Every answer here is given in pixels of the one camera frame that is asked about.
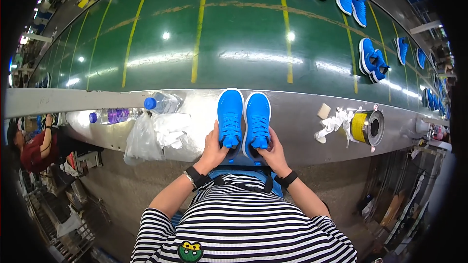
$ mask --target striped shirt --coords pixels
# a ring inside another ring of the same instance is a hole
[[[180,223],[157,209],[141,217],[131,262],[356,262],[351,241],[327,216],[308,218],[252,177],[224,175],[200,188]]]

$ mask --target watch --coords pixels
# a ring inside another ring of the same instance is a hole
[[[295,171],[292,171],[289,175],[284,178],[280,178],[278,176],[275,177],[275,181],[278,182],[284,188],[288,188],[289,185],[297,178],[297,174]]]
[[[205,185],[206,182],[210,181],[210,176],[205,176],[196,171],[194,167],[188,167],[184,174],[189,178],[190,182],[192,182],[194,192],[196,189],[200,188],[201,186]]]

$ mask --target frog patch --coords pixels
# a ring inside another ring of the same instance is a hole
[[[184,263],[196,263],[203,256],[202,245],[197,242],[190,243],[188,241],[184,241],[177,248],[177,253]]]

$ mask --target black wristband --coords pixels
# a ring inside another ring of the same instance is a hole
[[[185,171],[192,178],[193,183],[195,183],[195,188],[193,189],[193,191],[205,185],[205,183],[210,180],[210,176],[205,176],[198,173],[196,169],[194,169],[194,167],[188,167]]]
[[[284,178],[280,178],[278,176],[275,177],[275,181],[278,182],[284,188],[288,188],[289,185],[297,178],[297,174],[295,171],[292,171],[289,175]]]

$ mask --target plastic bag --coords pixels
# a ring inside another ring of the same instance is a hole
[[[135,166],[143,161],[164,160],[161,147],[156,142],[153,123],[147,112],[144,112],[133,125],[127,137],[124,161]]]

